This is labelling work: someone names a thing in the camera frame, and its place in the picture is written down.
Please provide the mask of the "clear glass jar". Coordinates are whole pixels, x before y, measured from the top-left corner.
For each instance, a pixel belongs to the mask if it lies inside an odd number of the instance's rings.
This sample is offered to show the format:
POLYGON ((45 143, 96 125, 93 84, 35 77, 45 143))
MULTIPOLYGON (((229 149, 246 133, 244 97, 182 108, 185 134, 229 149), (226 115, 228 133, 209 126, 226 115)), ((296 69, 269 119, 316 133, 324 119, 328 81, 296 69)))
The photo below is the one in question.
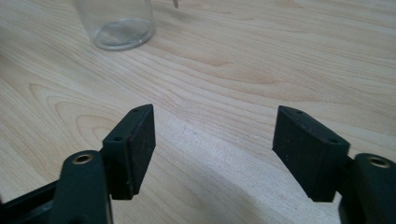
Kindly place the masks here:
POLYGON ((99 49, 133 49, 155 33, 150 0, 70 1, 88 38, 99 49))

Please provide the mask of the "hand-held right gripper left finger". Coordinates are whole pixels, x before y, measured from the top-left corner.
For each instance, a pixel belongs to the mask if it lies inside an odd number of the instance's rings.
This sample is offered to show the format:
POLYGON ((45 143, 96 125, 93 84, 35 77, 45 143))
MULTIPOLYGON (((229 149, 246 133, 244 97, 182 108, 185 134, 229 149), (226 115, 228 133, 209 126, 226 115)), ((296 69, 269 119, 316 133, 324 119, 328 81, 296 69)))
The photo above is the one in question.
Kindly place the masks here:
POLYGON ((103 140, 109 194, 132 200, 139 193, 156 147, 153 105, 132 109, 103 140))

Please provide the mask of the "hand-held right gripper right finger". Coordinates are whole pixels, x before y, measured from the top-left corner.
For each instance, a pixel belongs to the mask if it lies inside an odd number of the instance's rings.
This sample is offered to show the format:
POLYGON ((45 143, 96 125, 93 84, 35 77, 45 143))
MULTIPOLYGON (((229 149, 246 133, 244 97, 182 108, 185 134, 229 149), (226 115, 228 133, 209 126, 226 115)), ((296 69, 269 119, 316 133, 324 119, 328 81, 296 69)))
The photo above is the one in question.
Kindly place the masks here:
POLYGON ((278 107, 273 151, 312 201, 333 200, 338 167, 347 159, 349 147, 348 141, 304 111, 278 107))

